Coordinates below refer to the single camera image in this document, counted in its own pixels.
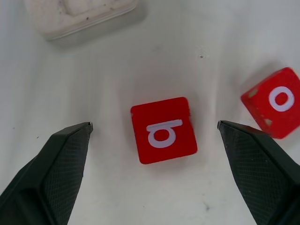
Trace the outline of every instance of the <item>red die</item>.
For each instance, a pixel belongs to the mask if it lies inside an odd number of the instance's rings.
[[[150,164],[195,154],[197,143],[184,97],[131,108],[141,163]]]
[[[241,97],[261,129],[282,139],[300,125],[300,80],[290,68],[279,70]]]

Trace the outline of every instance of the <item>dark speck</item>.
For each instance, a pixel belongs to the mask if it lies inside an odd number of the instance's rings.
[[[203,204],[205,205],[205,210],[206,210],[206,212],[208,212],[209,210],[210,210],[210,206],[208,205],[208,204],[206,204],[205,202],[203,202]]]
[[[163,50],[163,46],[162,45],[156,45],[153,47],[153,51],[155,53],[161,52]]]

